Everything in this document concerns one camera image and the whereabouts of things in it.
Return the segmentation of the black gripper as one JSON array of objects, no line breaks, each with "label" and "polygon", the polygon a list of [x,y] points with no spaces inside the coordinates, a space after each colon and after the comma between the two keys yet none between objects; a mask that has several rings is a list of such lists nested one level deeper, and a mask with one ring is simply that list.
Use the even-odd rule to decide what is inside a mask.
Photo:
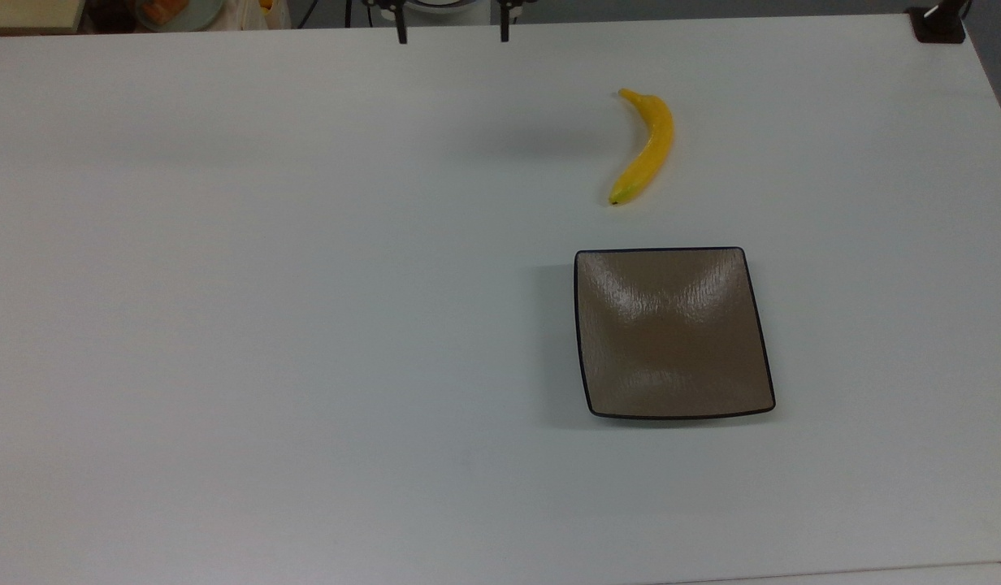
[{"label": "black gripper", "polygon": [[[367,5],[370,5],[370,7],[380,7],[382,10],[394,11],[397,40],[399,40],[401,45],[408,43],[406,16],[404,12],[406,5],[411,5],[415,10],[420,11],[459,11],[478,3],[479,1],[367,1]],[[527,3],[536,3],[536,1],[492,1],[492,3],[500,5],[498,7],[498,14],[500,14],[500,43],[508,43],[510,41],[512,10],[515,10],[516,7],[522,7],[522,5]]]}]

